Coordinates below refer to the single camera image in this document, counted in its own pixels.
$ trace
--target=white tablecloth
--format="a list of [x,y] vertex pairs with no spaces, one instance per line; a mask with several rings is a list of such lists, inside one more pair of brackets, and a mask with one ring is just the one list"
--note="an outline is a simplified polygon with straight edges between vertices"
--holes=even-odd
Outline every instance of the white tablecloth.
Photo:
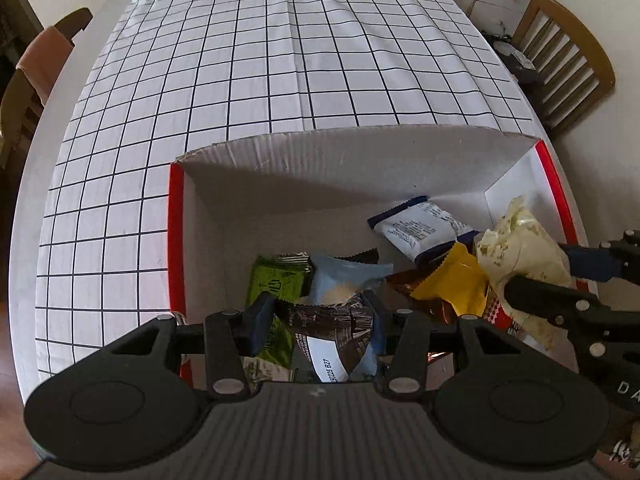
[[543,135],[452,0],[133,0],[79,97],[50,184],[40,379],[168,309],[176,156],[270,132],[396,123]]

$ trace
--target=chair backrest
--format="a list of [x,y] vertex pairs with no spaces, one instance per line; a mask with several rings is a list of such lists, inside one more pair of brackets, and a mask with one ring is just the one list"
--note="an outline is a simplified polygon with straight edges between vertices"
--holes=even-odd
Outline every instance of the chair backrest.
[[616,84],[593,34],[555,0],[531,0],[513,35],[544,84],[528,96],[551,139],[590,112]]
[[82,9],[74,10],[71,14],[66,15],[59,22],[56,23],[55,27],[57,30],[62,32],[65,38],[71,41],[74,36],[80,32],[81,30],[85,30],[91,20],[94,18],[91,11],[86,7]]
[[0,104],[0,134],[4,142],[17,146],[23,137],[32,139],[42,109],[40,99],[24,72],[16,70]]

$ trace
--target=pink chair cushion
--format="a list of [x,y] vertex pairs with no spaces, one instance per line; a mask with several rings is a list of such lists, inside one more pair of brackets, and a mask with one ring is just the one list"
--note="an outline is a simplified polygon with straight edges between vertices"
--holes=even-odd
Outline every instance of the pink chair cushion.
[[17,68],[24,72],[44,106],[73,46],[55,27],[47,27],[27,47]]

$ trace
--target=table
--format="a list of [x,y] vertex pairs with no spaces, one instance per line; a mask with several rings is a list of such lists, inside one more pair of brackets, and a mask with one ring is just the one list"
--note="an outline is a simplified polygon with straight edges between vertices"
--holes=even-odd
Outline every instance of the table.
[[[398,123],[547,140],[452,0],[123,1],[110,0],[74,49],[25,168],[10,263],[23,398],[168,309],[168,165],[185,151]],[[105,33],[118,6],[126,9]]]

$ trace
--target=snack wrapper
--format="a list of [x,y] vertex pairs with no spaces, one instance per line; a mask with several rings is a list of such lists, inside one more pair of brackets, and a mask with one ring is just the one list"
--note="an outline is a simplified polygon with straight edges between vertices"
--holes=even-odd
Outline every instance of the snack wrapper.
[[311,261],[316,270],[309,296],[305,298],[308,304],[344,303],[394,272],[393,264],[361,264],[324,254],[313,254]]
[[401,294],[406,298],[405,304],[399,304],[397,301],[393,301],[395,297],[390,295],[386,289],[379,291],[378,296],[382,296],[381,299],[385,306],[387,303],[391,303],[391,306],[393,307],[392,310],[397,310],[398,308],[410,308],[426,314],[434,322],[444,324],[455,323],[458,316],[456,316],[453,307],[448,301],[445,301],[442,298],[416,300],[411,296],[412,292],[418,287],[418,285],[420,285],[433,271],[434,269],[421,267],[420,269],[405,270],[386,277],[386,286],[395,291],[396,294]]
[[367,353],[373,323],[373,311],[362,304],[359,294],[332,305],[280,302],[276,314],[323,383],[343,383],[356,367],[362,374],[376,373],[358,366]]
[[504,286],[515,274],[553,285],[572,286],[569,260],[545,229],[524,207],[524,197],[511,200],[494,231],[478,243],[478,262],[487,273],[501,309],[546,350],[562,331],[545,319],[512,308],[504,299]]
[[474,314],[481,317],[486,306],[488,277],[469,254],[456,242],[442,264],[411,293],[416,300],[442,298],[458,316]]
[[345,260],[346,262],[356,262],[359,264],[371,264],[375,265],[380,260],[380,253],[378,248],[374,247],[361,253],[354,254],[353,256],[340,256],[339,260]]
[[471,244],[478,234],[426,196],[412,198],[367,223],[418,267],[445,253],[455,241]]
[[242,366],[252,390],[260,381],[274,381],[288,383],[292,380],[293,371],[287,370],[259,357],[243,357]]
[[496,328],[504,330],[507,334],[521,338],[522,325],[519,325],[505,314],[500,304],[500,299],[490,284],[486,294],[486,307],[482,318]]
[[[252,267],[247,305],[251,305],[261,292],[267,291],[279,300],[295,301],[299,298],[311,272],[309,256],[306,253],[281,254],[278,256],[258,256]],[[283,368],[291,366],[294,341],[291,334],[277,317],[273,318],[267,339],[258,354],[260,360]],[[253,367],[257,372],[268,368],[264,364]]]

